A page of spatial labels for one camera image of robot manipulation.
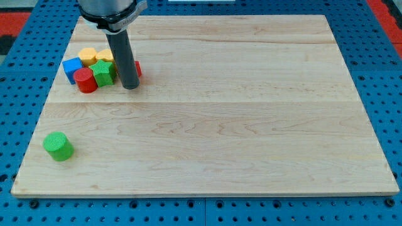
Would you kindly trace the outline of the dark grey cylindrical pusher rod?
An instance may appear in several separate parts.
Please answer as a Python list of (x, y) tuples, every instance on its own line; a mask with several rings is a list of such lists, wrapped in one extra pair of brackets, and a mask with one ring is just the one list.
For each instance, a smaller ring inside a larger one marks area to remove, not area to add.
[(122, 86), (127, 90), (137, 88), (140, 81), (127, 31), (124, 30), (115, 35), (106, 35), (106, 37)]

